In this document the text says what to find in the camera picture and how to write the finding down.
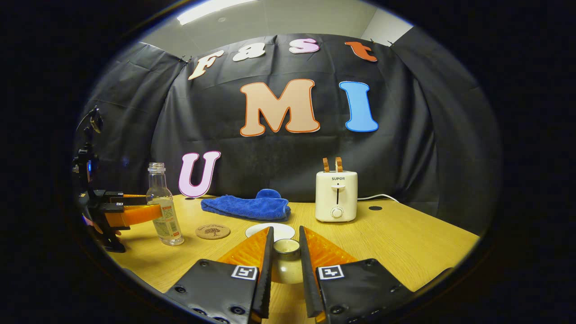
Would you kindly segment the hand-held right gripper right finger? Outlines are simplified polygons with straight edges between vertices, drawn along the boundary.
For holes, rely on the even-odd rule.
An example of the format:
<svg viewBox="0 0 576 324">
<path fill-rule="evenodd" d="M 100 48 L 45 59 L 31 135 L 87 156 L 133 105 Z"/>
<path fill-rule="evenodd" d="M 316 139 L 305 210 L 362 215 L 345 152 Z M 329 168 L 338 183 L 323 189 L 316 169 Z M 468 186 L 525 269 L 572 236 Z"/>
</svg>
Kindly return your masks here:
<svg viewBox="0 0 576 324">
<path fill-rule="evenodd" d="M 382 324 L 414 295 L 376 259 L 358 260 L 304 226 L 300 245 L 306 309 L 317 324 Z"/>
</svg>

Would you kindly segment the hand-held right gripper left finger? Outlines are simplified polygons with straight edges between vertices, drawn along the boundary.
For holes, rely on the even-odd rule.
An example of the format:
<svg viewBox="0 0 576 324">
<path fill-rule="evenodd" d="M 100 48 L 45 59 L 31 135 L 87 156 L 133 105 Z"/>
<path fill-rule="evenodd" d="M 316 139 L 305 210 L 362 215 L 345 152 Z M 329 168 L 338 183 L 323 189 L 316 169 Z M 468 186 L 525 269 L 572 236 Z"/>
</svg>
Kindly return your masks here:
<svg viewBox="0 0 576 324">
<path fill-rule="evenodd" d="M 166 293 L 210 323 L 259 324 L 268 318 L 274 230 L 260 230 L 220 259 L 198 260 Z"/>
</svg>

